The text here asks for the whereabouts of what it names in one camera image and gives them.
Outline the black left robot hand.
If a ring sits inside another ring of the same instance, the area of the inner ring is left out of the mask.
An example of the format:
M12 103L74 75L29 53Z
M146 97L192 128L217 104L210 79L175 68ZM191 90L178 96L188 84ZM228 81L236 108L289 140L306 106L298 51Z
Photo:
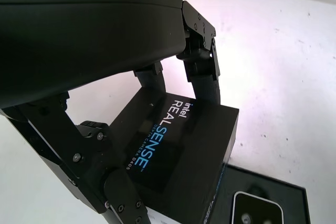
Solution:
M196 98L220 104L215 36L186 0L1 0L1 114L108 223L149 223L109 128L74 125L68 92L127 71L164 92L177 56Z

